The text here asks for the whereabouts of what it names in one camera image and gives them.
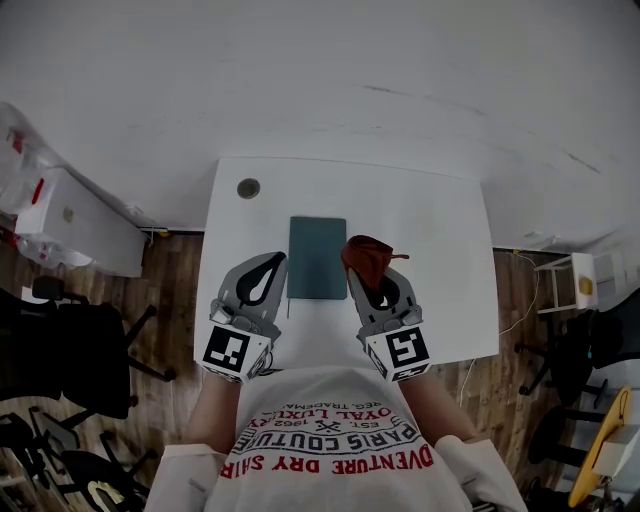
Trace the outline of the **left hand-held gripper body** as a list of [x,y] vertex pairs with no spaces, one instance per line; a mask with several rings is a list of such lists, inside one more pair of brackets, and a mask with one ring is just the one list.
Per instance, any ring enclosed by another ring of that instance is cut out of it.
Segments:
[[281,331],[269,309],[235,307],[214,299],[211,331],[201,347],[201,366],[228,381],[246,383],[265,367]]

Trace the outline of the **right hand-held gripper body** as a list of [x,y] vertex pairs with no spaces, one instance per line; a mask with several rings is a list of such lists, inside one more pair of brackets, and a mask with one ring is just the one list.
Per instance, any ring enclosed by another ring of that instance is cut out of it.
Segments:
[[410,304],[363,326],[357,338],[381,376],[387,382],[400,382],[426,373],[431,366],[423,327],[421,307]]

